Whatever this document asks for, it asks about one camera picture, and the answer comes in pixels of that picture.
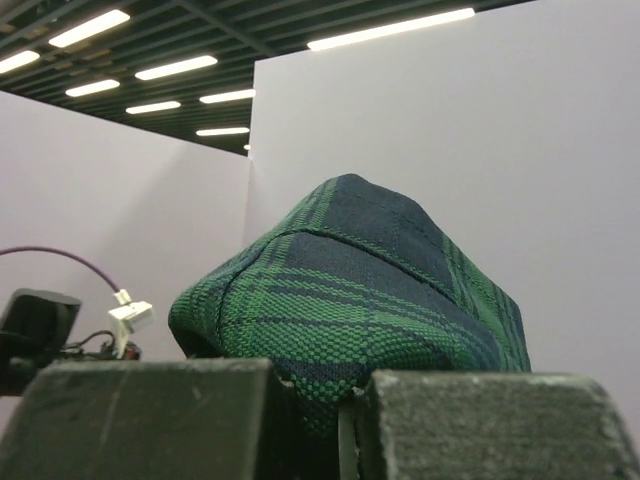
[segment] ceiling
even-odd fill
[[[249,127],[251,100],[206,105],[204,95],[251,88],[257,60],[307,42],[463,7],[476,12],[531,0],[0,0],[0,60],[40,58],[0,75],[0,89],[183,140],[244,154],[248,134],[199,137],[202,128]],[[112,9],[123,24],[65,48],[59,33]],[[214,66],[151,81],[140,70],[198,55]],[[82,97],[69,88],[112,78],[120,87]],[[127,107],[177,100],[175,110],[130,115]]]

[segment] ceiling light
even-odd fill
[[[220,103],[230,102],[232,100],[242,100],[244,98],[253,98],[256,96],[256,91],[239,90],[237,92],[218,93],[217,95],[207,95],[206,97],[200,97],[202,103]]]
[[[111,10],[110,12],[100,15],[88,22],[78,25],[71,30],[64,32],[57,37],[53,37],[49,40],[49,43],[54,47],[64,48],[69,45],[84,40],[85,38],[92,37],[100,32],[109,30],[110,28],[120,25],[126,22],[131,17],[120,10]]]
[[[198,130],[196,135],[200,137],[210,137],[215,135],[236,135],[238,133],[249,133],[249,129],[246,127],[213,128],[209,130]]]
[[[203,55],[201,57],[183,60],[182,62],[143,70],[142,72],[136,73],[136,77],[140,80],[152,80],[154,78],[166,77],[167,75],[195,70],[196,68],[208,67],[209,65],[214,65],[216,63],[218,63],[218,60],[213,58],[211,55]]]
[[[351,43],[364,42],[373,38],[386,37],[395,33],[408,32],[418,30],[420,28],[432,27],[443,23],[453,22],[456,20],[464,20],[475,15],[473,8],[464,8],[439,15],[431,15],[429,17],[417,18],[407,22],[394,23],[383,27],[371,28],[360,32],[347,33],[346,35],[338,35],[337,37],[325,38],[309,42],[307,46],[314,51],[326,50],[328,48],[340,47]]]
[[[103,90],[109,90],[116,88],[120,85],[120,82],[115,80],[102,80],[96,83],[90,83],[81,87],[75,87],[67,90],[65,93],[70,97],[80,97],[81,95],[89,95],[90,93],[102,92]]]
[[[180,106],[180,102],[162,102],[162,103],[152,103],[150,105],[140,105],[138,107],[129,107],[127,108],[127,113],[135,115],[136,113],[147,113],[147,112],[157,112],[159,110],[169,110],[171,108],[178,108]]]
[[[0,73],[8,72],[14,68],[21,67],[27,63],[31,63],[40,57],[36,52],[25,50],[12,57],[6,58],[0,62]]]

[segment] white wall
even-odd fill
[[[0,145],[0,248],[52,246],[97,264],[155,306],[156,323],[132,338],[144,358],[184,358],[168,310],[240,249],[248,160],[5,93]],[[71,339],[107,327],[116,306],[91,271],[44,253],[0,258],[0,308],[20,287],[85,302]],[[0,431],[14,405],[0,399]]]
[[[520,304],[537,371],[640,439],[640,2],[539,0],[258,63],[245,243],[326,178],[421,203]]]

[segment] wire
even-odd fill
[[[69,343],[69,344],[65,345],[64,347],[62,347],[62,350],[69,350],[69,349],[72,349],[72,348],[80,348],[83,345],[87,344],[89,341],[91,341],[94,338],[99,337],[101,335],[107,335],[107,336],[111,337],[111,343],[112,344],[115,343],[115,341],[116,341],[116,337],[109,330],[98,330],[97,332],[93,332],[91,335],[89,335],[87,338],[85,338],[84,340],[82,340],[80,342],[73,342],[73,343]]]
[[[67,252],[65,250],[60,250],[57,248],[50,248],[50,247],[37,247],[37,246],[12,247],[12,248],[5,248],[4,250],[0,250],[0,257],[3,255],[8,255],[10,253],[20,253],[20,252],[46,252],[46,253],[53,253],[55,255],[61,255],[63,257],[70,258],[71,260],[75,260],[76,262],[79,262],[83,264],[85,267],[93,270],[93,272],[96,273],[100,278],[102,278],[115,293],[118,293],[120,291],[120,287],[118,286],[118,284],[116,284],[113,280],[111,280],[111,278],[109,278],[109,276],[106,273],[104,273],[102,270],[100,270],[98,267],[88,262],[84,258],[79,257],[78,255],[74,255],[73,253]]]

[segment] tartan fabric cover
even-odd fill
[[[270,358],[316,438],[376,368],[530,370],[514,301],[417,203],[352,174],[187,289],[169,325],[189,356]]]

